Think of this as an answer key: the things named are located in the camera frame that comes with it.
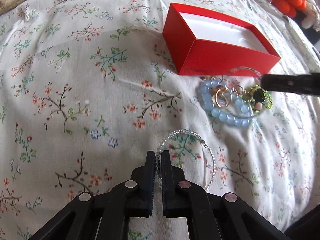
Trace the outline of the floral white bed quilt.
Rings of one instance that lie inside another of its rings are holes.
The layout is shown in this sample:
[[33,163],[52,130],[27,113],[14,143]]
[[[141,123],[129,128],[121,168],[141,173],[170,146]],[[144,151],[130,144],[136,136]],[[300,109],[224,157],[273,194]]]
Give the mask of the floral white bed quilt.
[[319,71],[267,0],[28,0],[1,16],[1,239],[29,239],[78,194],[107,193],[161,142],[210,192],[234,192],[279,230],[319,204],[319,98],[274,93],[247,127],[203,107],[162,36],[169,5],[255,25],[274,74]]

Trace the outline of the red cardboard jewelry box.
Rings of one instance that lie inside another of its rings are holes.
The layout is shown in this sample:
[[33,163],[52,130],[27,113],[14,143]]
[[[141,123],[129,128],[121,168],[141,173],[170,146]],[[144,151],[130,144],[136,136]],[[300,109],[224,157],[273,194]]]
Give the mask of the red cardboard jewelry box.
[[171,3],[162,34],[179,75],[266,74],[280,61],[256,26],[201,7]]

